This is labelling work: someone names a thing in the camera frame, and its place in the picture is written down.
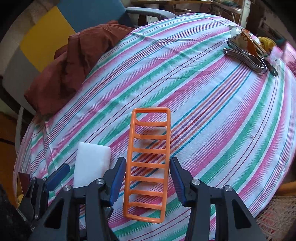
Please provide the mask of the orange snack wrapper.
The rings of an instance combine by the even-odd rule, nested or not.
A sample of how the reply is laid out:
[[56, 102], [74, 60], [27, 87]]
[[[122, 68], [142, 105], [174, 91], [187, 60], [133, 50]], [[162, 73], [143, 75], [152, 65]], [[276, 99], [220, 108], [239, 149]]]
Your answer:
[[260, 44], [257, 38], [241, 26], [229, 25], [230, 41], [236, 44], [240, 49], [247, 51], [254, 56], [267, 57], [268, 54]]

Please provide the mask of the orange plastic rack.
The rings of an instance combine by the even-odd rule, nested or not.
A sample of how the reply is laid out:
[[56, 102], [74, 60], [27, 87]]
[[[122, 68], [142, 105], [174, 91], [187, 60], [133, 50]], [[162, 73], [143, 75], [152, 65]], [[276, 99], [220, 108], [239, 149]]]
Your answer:
[[[138, 113], [164, 113], [166, 115], [166, 120], [163, 121], [143, 121], [137, 119]], [[140, 134], [136, 132], [136, 127], [164, 127], [166, 133], [164, 135], [156, 134]], [[165, 147], [163, 149], [145, 149], [138, 148], [134, 146], [134, 140], [157, 140], [165, 141]], [[127, 160], [126, 160], [126, 174], [125, 174], [125, 193], [123, 200], [123, 215], [126, 218], [133, 219], [136, 221], [150, 222], [150, 223], [162, 223], [165, 219], [166, 212], [166, 200], [168, 192], [168, 178], [169, 178], [169, 163], [170, 163], [170, 141], [171, 141], [171, 111], [169, 108], [135, 108], [132, 111], [132, 116], [130, 120], [130, 130], [129, 130], [129, 141], [127, 149]], [[132, 154], [134, 152], [142, 154], [151, 155], [163, 155], [165, 158], [164, 163], [147, 163], [147, 162], [135, 162], [132, 160]], [[145, 177], [143, 175], [132, 175], [132, 168], [148, 168], [148, 169], [159, 169], [164, 171], [163, 178], [159, 177]], [[149, 190], [139, 190], [131, 189], [130, 185], [132, 181], [146, 182], [151, 184], [161, 184], [163, 185], [162, 191], [149, 191]], [[148, 197], [159, 197], [162, 199], [161, 204], [145, 203], [140, 201], [130, 201], [131, 195], [141, 195]], [[129, 209], [132, 207], [146, 208], [152, 210], [160, 211], [159, 218], [154, 217], [143, 217], [136, 214], [129, 213]]]

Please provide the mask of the dark red cloth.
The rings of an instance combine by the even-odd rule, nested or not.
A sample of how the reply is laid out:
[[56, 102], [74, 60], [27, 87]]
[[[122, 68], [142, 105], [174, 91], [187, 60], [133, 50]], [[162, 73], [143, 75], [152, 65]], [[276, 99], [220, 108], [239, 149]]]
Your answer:
[[78, 92], [100, 57], [133, 30], [110, 21], [71, 35], [26, 90], [26, 101], [37, 113], [56, 114]]

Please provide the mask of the gold tin tray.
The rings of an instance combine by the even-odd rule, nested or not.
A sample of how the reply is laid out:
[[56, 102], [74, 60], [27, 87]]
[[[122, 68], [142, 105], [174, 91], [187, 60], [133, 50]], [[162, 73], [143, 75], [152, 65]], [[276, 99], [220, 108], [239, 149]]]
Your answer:
[[30, 185], [30, 175], [27, 173], [18, 173], [17, 179], [17, 204], [20, 204], [23, 196], [26, 194]]

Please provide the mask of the white foam block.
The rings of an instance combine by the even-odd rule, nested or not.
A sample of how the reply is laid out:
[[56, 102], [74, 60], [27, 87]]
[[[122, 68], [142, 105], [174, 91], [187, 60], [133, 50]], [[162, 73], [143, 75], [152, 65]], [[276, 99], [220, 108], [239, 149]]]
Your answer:
[[110, 147], [80, 142], [75, 160], [73, 187], [84, 187], [102, 178], [109, 169], [110, 160]]

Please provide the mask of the wooden side desk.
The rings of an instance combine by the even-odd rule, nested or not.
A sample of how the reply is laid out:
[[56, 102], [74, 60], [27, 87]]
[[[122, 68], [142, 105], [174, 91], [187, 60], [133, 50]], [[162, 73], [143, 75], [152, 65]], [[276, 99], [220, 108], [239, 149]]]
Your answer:
[[158, 6], [176, 15], [189, 12], [210, 13], [224, 16], [245, 27], [251, 1], [131, 1], [133, 6]]

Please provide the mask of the striped tablecloth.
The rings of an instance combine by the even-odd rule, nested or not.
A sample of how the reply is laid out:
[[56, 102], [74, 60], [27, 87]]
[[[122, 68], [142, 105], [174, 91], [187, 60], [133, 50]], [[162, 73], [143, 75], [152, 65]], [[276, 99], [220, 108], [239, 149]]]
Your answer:
[[33, 118], [15, 172], [74, 168], [80, 142], [109, 146], [114, 165], [127, 154], [132, 110], [169, 108], [171, 156], [209, 186], [232, 186], [257, 216], [295, 154], [295, 76], [282, 60], [273, 76], [225, 56], [230, 25], [191, 13], [134, 30], [56, 115]]

